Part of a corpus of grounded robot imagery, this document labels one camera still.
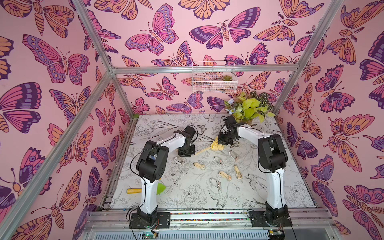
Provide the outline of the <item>yellow cleaning cloth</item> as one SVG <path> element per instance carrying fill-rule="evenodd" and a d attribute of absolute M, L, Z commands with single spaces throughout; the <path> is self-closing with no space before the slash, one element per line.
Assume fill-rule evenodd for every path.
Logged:
<path fill-rule="evenodd" d="M 211 143 L 210 149 L 213 151 L 222 151 L 224 149 L 224 145 L 219 144 L 218 137 Z"/>

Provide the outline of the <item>square silver face watch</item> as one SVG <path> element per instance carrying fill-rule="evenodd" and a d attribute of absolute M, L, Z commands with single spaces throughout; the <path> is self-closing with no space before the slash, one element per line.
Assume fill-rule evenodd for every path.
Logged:
<path fill-rule="evenodd" d="M 210 178 L 209 183 L 211 186 L 213 186 L 216 189 L 221 188 L 221 182 L 219 180 L 217 180 L 216 178 Z"/>

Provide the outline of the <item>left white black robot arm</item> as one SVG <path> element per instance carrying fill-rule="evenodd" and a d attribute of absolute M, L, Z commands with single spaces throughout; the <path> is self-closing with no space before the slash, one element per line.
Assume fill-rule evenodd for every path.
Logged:
<path fill-rule="evenodd" d="M 149 140 L 138 154 L 135 174 L 141 179 L 142 197 L 136 210 L 129 214 L 130 229 L 168 229 L 171 213 L 160 212 L 157 203 L 159 180 L 162 178 L 169 153 L 177 150 L 180 157 L 191 157 L 195 154 L 194 141 L 197 130 L 191 125 L 183 131 L 175 131 L 174 135 L 164 141 Z"/>

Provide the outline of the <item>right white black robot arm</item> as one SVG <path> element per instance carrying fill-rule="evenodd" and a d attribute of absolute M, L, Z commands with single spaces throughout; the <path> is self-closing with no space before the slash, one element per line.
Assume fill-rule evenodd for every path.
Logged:
<path fill-rule="evenodd" d="M 288 155 L 278 134 L 264 134 L 245 123 L 238 123 L 233 116 L 223 119 L 224 130 L 218 134 L 218 143 L 232 145 L 241 138 L 258 146 L 258 168 L 267 177 L 266 210 L 263 215 L 271 227 L 289 226 L 292 220 L 284 196 L 284 172 Z"/>

